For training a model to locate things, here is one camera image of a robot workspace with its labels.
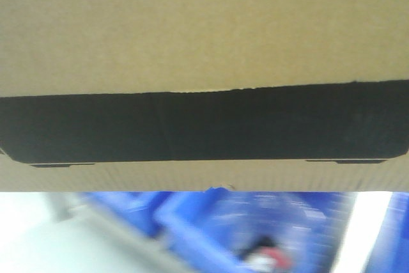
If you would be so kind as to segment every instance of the black strip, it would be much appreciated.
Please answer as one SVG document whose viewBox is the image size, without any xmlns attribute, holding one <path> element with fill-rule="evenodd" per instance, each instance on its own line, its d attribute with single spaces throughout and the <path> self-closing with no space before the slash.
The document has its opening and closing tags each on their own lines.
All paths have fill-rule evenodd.
<svg viewBox="0 0 409 273">
<path fill-rule="evenodd" d="M 0 98 L 0 147 L 30 164 L 388 159 L 409 147 L 409 81 L 210 93 Z"/>
</svg>

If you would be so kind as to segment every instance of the blue storage bin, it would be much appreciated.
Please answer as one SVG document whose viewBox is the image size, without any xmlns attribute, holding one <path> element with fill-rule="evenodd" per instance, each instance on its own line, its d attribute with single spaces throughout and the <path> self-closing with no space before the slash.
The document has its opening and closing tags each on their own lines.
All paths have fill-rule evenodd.
<svg viewBox="0 0 409 273">
<path fill-rule="evenodd" d="M 365 272 L 409 272 L 409 193 L 392 195 Z"/>
<path fill-rule="evenodd" d="M 155 236 L 160 225 L 153 219 L 155 210 L 171 192 L 85 192 L 90 202 L 113 212 L 149 237 Z"/>
<path fill-rule="evenodd" d="M 292 272 L 317 273 L 335 239 L 341 193 L 206 192 L 174 194 L 155 214 L 169 248 L 205 273 L 251 273 L 237 257 L 268 235 L 293 260 Z"/>
</svg>

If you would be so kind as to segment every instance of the corrugated cardboard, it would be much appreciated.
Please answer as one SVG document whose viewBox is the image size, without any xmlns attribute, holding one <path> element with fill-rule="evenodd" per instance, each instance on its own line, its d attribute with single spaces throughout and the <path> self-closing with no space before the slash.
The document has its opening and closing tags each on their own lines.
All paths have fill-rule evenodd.
<svg viewBox="0 0 409 273">
<path fill-rule="evenodd" d="M 0 0 L 0 96 L 409 79 L 409 0 Z M 0 189 L 409 189 L 381 164 L 127 162 L 35 169 Z"/>
</svg>

